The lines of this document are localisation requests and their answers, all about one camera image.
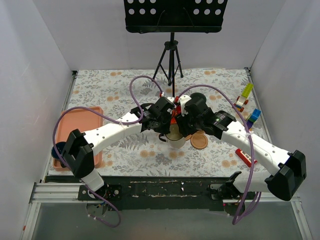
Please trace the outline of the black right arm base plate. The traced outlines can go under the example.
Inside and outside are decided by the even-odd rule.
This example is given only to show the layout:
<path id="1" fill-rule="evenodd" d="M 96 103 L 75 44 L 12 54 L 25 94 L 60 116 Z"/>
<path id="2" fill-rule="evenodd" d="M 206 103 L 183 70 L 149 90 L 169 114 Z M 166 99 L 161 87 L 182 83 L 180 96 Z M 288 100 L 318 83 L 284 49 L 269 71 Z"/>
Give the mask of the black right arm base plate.
<path id="1" fill-rule="evenodd" d="M 209 192 L 212 200 L 240 200 L 243 193 L 233 185 L 210 184 Z"/>

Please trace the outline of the dark green cup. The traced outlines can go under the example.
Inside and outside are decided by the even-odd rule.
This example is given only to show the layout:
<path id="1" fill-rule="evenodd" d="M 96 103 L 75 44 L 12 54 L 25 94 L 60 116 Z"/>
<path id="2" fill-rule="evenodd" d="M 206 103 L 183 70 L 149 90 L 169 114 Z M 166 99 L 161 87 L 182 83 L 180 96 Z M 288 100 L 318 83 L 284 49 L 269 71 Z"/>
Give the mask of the dark green cup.
<path id="1" fill-rule="evenodd" d="M 207 98 L 204 94 L 200 93 L 200 92 L 194 92 L 190 95 L 190 97 L 193 99 L 193 98 L 199 98 L 199 99 L 202 99 L 204 100 L 205 102 L 207 101 Z"/>

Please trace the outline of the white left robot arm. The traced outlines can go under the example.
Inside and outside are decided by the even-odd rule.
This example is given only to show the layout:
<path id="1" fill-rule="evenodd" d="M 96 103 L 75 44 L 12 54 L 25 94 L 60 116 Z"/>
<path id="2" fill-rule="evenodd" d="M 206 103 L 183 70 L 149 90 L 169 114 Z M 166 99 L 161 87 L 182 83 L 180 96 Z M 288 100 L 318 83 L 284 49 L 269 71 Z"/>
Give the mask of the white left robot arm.
<path id="1" fill-rule="evenodd" d="M 160 97 L 155 103 L 145 103 L 133 108 L 116 123 L 80 132 L 73 130 L 61 151 L 73 175 L 89 188 L 95 200 L 106 196 L 106 184 L 95 169 L 94 156 L 103 149 L 128 136 L 152 130 L 167 134 L 170 131 L 174 97 Z"/>

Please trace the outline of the orange cup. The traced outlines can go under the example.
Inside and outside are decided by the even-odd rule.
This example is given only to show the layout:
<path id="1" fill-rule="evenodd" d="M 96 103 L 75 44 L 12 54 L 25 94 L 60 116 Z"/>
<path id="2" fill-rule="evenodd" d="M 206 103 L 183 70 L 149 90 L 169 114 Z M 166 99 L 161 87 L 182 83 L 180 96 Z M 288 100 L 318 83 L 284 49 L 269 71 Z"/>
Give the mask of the orange cup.
<path id="1" fill-rule="evenodd" d="M 175 118 L 172 118 L 171 119 L 171 121 L 170 121 L 170 124 L 172 125 L 172 124 L 176 124 L 177 122 L 176 122 L 176 119 Z"/>

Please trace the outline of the light wooden coaster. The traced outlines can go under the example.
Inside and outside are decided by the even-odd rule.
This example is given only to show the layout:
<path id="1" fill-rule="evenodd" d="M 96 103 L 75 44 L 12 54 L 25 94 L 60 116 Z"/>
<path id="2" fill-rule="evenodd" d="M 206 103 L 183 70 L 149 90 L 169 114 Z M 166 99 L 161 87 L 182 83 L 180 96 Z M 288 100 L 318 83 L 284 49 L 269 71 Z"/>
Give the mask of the light wooden coaster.
<path id="1" fill-rule="evenodd" d="M 208 138 L 202 133 L 195 133 L 190 138 L 190 143 L 194 148 L 202 150 L 208 146 Z"/>
<path id="2" fill-rule="evenodd" d="M 191 137 L 192 137 L 192 135 L 190 134 L 187 137 L 185 137 L 185 140 L 188 141 L 188 140 L 190 140 Z"/>

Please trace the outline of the cream white cup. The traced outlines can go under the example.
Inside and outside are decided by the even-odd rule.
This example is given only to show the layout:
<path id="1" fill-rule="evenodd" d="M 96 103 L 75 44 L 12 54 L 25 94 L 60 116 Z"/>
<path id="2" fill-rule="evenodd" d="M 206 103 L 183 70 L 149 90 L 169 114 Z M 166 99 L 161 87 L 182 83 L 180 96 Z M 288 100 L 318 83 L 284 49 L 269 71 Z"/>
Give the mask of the cream white cup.
<path id="1" fill-rule="evenodd" d="M 182 148 L 186 143 L 186 138 L 180 133 L 179 126 L 176 123 L 170 125 L 168 134 L 159 134 L 158 139 L 175 149 Z"/>

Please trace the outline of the dark blue cup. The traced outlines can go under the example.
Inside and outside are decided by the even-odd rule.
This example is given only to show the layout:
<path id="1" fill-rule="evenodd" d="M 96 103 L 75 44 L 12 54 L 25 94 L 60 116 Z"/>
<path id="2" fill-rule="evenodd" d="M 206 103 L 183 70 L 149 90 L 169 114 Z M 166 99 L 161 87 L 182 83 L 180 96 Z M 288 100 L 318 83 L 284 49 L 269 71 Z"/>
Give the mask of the dark blue cup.
<path id="1" fill-rule="evenodd" d="M 59 159 L 61 157 L 61 153 L 66 145 L 65 141 L 57 142 L 51 149 L 51 156 L 54 159 Z"/>

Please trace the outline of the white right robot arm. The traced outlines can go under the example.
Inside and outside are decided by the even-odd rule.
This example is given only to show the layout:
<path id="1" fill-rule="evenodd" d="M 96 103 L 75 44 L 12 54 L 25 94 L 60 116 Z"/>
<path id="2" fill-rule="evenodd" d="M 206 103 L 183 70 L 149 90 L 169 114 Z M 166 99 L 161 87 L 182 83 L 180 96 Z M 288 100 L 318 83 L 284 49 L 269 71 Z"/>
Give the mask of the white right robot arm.
<path id="1" fill-rule="evenodd" d="M 184 136 L 202 130 L 247 154 L 254 151 L 254 160 L 266 172 L 252 177 L 249 191 L 272 193 L 283 201 L 289 201 L 306 179 L 306 156 L 301 151 L 289 152 L 253 132 L 247 133 L 234 116 L 223 110 L 213 112 L 206 100 L 199 96 L 182 95 L 175 99 L 175 103 L 180 105 L 181 110 L 175 120 Z"/>

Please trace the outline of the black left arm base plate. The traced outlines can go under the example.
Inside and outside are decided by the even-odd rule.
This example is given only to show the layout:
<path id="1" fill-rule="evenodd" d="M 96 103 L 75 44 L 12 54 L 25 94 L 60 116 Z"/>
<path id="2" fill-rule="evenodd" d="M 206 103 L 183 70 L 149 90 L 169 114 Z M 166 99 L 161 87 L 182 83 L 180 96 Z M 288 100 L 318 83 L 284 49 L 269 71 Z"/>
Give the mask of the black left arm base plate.
<path id="1" fill-rule="evenodd" d="M 108 201 L 120 200 L 122 198 L 122 186 L 119 184 L 107 184 L 93 193 L 92 191 L 88 190 L 85 185 L 81 185 L 79 187 L 77 199 L 79 201 L 99 200 L 100 198 L 95 194 Z"/>

